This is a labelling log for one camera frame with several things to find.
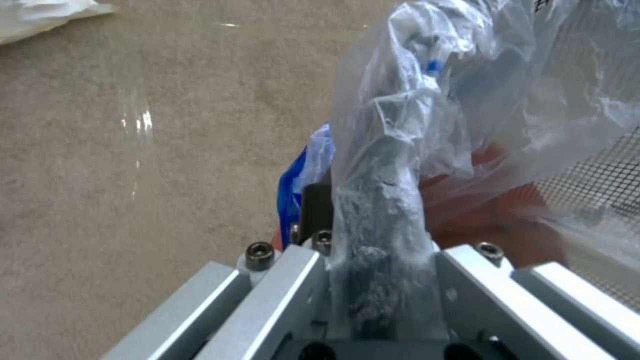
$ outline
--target transparent plastic wrap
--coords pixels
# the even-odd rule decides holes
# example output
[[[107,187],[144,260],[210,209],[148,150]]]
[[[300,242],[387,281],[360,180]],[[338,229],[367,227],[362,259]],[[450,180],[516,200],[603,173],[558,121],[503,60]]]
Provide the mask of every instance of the transparent plastic wrap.
[[[640,95],[635,90],[639,38],[637,2],[580,2],[553,47],[536,50],[541,54],[536,67],[544,65],[540,77],[528,79],[526,96],[493,128],[486,119],[496,119],[500,108],[494,94],[502,97],[510,86],[496,84],[497,92],[485,86],[510,83],[490,72],[480,73],[478,80],[465,77],[456,98],[465,117],[474,119],[467,122],[473,175],[423,177],[420,189],[429,226],[438,227],[510,189],[556,175],[640,125]],[[486,92],[474,90],[479,86]]]
[[[444,336],[420,179],[475,176],[574,6],[403,3],[355,44],[332,122],[336,336]]]

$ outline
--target dark metal part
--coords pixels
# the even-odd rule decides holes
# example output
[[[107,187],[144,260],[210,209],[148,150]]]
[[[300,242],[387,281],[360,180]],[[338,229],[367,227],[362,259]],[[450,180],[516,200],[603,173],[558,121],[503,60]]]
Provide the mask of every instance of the dark metal part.
[[[311,236],[311,248],[324,256],[331,254],[331,230],[316,231]]]
[[[444,359],[506,360],[508,356],[491,343],[481,341],[350,341],[289,339],[272,359],[343,360],[343,359]]]
[[[246,248],[244,256],[247,268],[254,271],[263,271],[273,265],[275,253],[270,243],[258,241]]]
[[[498,245],[482,242],[477,244],[475,249],[495,266],[500,267],[500,263],[504,259],[504,252]]]
[[[302,190],[298,245],[320,230],[333,228],[331,182],[307,185]]]

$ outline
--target beige carpet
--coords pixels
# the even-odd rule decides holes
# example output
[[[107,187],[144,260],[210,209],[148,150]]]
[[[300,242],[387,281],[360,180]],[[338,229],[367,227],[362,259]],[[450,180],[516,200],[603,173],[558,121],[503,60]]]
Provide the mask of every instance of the beige carpet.
[[[0,47],[0,358],[96,358],[276,226],[339,54],[391,0],[117,1]]]

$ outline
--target plastic bag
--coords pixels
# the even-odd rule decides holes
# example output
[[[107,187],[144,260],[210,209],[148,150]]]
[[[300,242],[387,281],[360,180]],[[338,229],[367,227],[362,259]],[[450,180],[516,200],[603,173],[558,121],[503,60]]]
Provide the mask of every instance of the plastic bag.
[[[634,88],[640,54],[633,45],[638,29],[637,3],[581,2],[546,63],[536,60],[536,67],[545,64],[541,76],[499,127],[474,128],[480,124],[477,114],[493,119],[500,108],[492,95],[495,89],[473,89],[474,84],[491,84],[493,77],[465,79],[457,98],[465,117],[474,119],[467,128],[475,156],[473,176],[423,179],[424,206],[433,215],[429,224],[438,226],[512,188],[552,176],[638,126],[640,98]],[[497,89],[503,96],[509,87],[498,84]]]
[[[93,0],[0,0],[0,45],[18,41],[69,20],[113,12]]]
[[[421,195],[436,226],[573,165],[637,125],[636,98],[615,92],[610,73],[619,67],[602,61],[607,44],[628,47],[633,5],[583,2],[579,16],[604,22],[609,33],[568,28],[552,49],[576,4],[405,3],[354,46],[339,70],[332,122],[338,331],[383,338],[437,331]],[[619,30],[627,37],[600,42]],[[564,59],[563,42],[572,41],[592,56]],[[567,60],[584,63],[567,69]]]

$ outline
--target mesh screen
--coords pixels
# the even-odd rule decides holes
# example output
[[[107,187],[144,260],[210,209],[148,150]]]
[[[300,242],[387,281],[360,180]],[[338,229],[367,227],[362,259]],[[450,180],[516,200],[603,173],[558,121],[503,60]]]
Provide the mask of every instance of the mesh screen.
[[[536,187],[550,210],[569,214],[571,231],[560,232],[572,270],[640,312],[640,127]]]

